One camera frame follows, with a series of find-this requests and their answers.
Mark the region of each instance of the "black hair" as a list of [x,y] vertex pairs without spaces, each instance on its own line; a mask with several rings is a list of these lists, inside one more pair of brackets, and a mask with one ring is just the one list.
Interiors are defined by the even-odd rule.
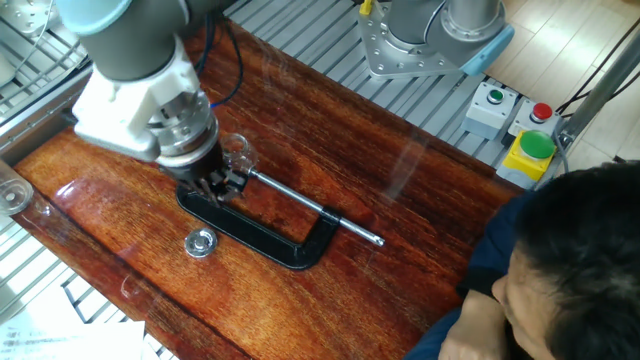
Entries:
[[554,357],[640,359],[640,164],[551,181],[518,214],[516,235],[555,289]]

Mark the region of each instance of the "hand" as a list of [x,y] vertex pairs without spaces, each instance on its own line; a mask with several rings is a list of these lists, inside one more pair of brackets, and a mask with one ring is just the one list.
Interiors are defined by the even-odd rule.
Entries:
[[438,360],[508,359],[504,332],[505,316],[500,304],[470,291],[458,321],[453,324],[440,349]]

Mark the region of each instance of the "man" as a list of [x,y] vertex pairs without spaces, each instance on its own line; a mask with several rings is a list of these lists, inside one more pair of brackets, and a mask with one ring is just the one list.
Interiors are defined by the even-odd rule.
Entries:
[[640,359],[640,164],[569,173],[509,202],[458,290],[461,309],[405,360]]

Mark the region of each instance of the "wooden table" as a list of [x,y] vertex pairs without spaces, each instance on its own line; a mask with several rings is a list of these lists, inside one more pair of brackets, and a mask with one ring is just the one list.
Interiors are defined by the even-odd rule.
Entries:
[[[291,271],[204,225],[156,166],[57,135],[16,169],[38,190],[15,220],[181,359],[399,359],[459,304],[455,284],[497,208],[518,190],[493,169],[235,28],[244,84],[216,108],[259,170],[386,239],[341,229],[313,268]],[[191,39],[193,58],[202,38]],[[207,63],[212,101],[236,83],[225,39]],[[235,206],[302,240],[316,214],[252,181]]]

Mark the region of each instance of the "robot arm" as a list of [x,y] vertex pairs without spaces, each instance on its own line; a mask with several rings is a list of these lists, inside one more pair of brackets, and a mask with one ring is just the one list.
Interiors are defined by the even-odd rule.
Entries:
[[[222,161],[217,120],[176,33],[224,0],[58,0],[94,71],[73,107],[75,132],[98,146],[155,161],[193,184]],[[211,161],[215,153],[217,161]]]
[[393,0],[370,9],[361,10],[360,29],[372,75],[383,78],[478,75],[515,33],[501,0]]

